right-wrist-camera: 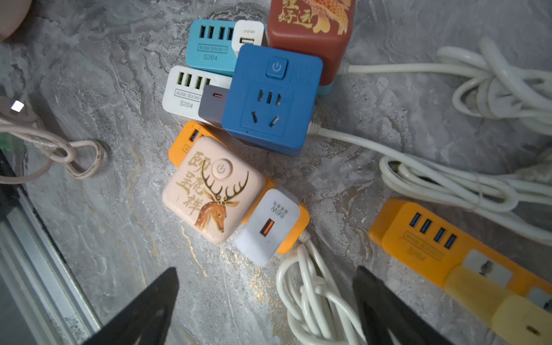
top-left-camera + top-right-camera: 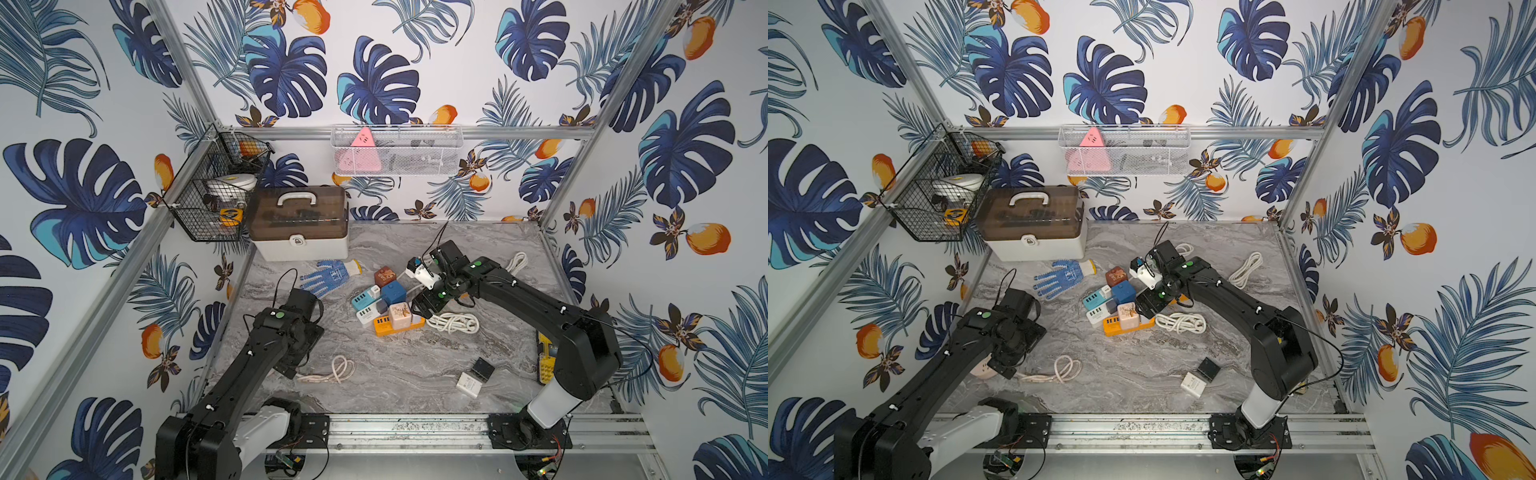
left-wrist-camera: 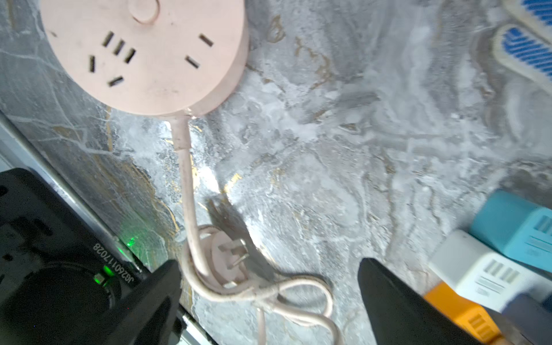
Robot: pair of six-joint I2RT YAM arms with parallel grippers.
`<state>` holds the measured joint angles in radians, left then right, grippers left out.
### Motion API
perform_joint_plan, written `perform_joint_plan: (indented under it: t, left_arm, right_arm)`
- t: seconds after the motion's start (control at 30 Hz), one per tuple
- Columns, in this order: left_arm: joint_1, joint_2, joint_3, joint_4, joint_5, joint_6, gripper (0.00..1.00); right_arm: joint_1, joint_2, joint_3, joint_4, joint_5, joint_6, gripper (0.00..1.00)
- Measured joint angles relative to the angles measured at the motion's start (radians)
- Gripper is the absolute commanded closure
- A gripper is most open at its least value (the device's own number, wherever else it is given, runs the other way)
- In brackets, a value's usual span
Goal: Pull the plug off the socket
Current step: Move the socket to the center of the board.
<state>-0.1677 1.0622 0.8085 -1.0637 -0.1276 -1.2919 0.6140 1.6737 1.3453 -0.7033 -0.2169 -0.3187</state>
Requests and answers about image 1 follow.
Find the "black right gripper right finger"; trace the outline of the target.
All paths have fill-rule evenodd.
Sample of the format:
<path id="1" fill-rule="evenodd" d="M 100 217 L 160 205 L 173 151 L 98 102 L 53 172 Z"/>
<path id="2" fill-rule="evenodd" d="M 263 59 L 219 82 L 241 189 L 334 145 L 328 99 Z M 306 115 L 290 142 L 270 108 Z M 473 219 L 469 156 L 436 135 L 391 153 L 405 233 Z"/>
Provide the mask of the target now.
<path id="1" fill-rule="evenodd" d="M 366 267 L 356 268 L 352 288 L 368 344 L 451 343 Z"/>

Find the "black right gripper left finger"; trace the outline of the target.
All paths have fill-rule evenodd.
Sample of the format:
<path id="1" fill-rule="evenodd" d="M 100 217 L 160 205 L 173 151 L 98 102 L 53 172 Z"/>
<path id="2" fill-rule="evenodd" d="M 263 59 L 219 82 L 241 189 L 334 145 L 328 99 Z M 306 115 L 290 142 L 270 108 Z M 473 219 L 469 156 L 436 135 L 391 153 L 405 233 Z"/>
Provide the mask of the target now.
<path id="1" fill-rule="evenodd" d="M 169 267 L 86 344 L 164 344 L 179 291 Z"/>

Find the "white 66W charger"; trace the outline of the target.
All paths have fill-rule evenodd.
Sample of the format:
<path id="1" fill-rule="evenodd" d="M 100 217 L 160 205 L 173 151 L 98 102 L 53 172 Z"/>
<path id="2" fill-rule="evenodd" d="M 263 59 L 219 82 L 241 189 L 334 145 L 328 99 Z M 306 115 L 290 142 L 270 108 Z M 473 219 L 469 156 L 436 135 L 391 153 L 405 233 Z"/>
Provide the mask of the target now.
<path id="1" fill-rule="evenodd" d="M 300 218 L 298 200 L 282 187 L 268 190 L 236 240 L 251 262 L 266 266 Z"/>

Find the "orange power strip front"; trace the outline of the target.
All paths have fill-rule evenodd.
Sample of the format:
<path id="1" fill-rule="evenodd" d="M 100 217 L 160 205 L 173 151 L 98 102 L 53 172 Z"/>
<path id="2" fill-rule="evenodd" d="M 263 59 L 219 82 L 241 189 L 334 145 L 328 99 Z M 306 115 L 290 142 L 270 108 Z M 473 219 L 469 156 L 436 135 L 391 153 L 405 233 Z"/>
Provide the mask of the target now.
<path id="1" fill-rule="evenodd" d="M 176 141 L 172 145 L 172 147 L 169 150 L 168 157 L 169 160 L 176 166 L 178 169 L 181 163 L 184 161 L 187 154 L 191 151 L 192 147 L 195 144 L 195 141 L 197 139 L 200 139 L 201 137 L 212 137 L 221 144 L 223 144 L 225 147 L 227 147 L 229 150 L 240 156 L 243 160 L 243 156 L 241 156 L 235 149 L 229 147 L 226 145 L 225 142 L 221 141 L 216 135 L 214 135 L 209 129 L 207 129 L 205 126 L 198 122 L 190 121 L 188 122 L 184 128 L 182 129 L 181 133 L 178 135 Z M 251 217 L 254 209 L 256 208 L 257 204 L 262 199 L 263 195 L 272 188 L 281 187 L 276 185 L 270 178 L 264 176 L 266 179 L 265 188 L 260 193 L 260 195 L 257 197 L 257 200 L 252 204 L 251 209 L 247 212 L 246 216 L 243 218 L 241 224 L 239 227 L 245 227 L 246 223 L 248 222 L 249 218 Z M 286 237 L 284 242 L 280 245 L 277 252 L 278 254 L 286 254 L 290 250 L 292 250 L 294 244 L 300 239 L 301 234 L 305 231 L 309 221 L 310 221 L 310 215 L 307 211 L 307 208 L 299 202 L 298 204 L 300 207 L 300 218 L 296 225 L 293 227 L 291 233 Z"/>

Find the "round pink power socket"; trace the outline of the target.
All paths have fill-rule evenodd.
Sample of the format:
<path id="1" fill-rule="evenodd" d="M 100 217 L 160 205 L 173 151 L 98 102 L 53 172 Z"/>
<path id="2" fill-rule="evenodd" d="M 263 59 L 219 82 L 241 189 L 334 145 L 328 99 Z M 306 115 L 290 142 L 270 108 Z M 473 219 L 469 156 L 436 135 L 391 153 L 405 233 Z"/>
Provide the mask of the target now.
<path id="1" fill-rule="evenodd" d="M 7 40 L 21 26 L 31 4 L 32 0 L 1 0 L 1 41 Z"/>

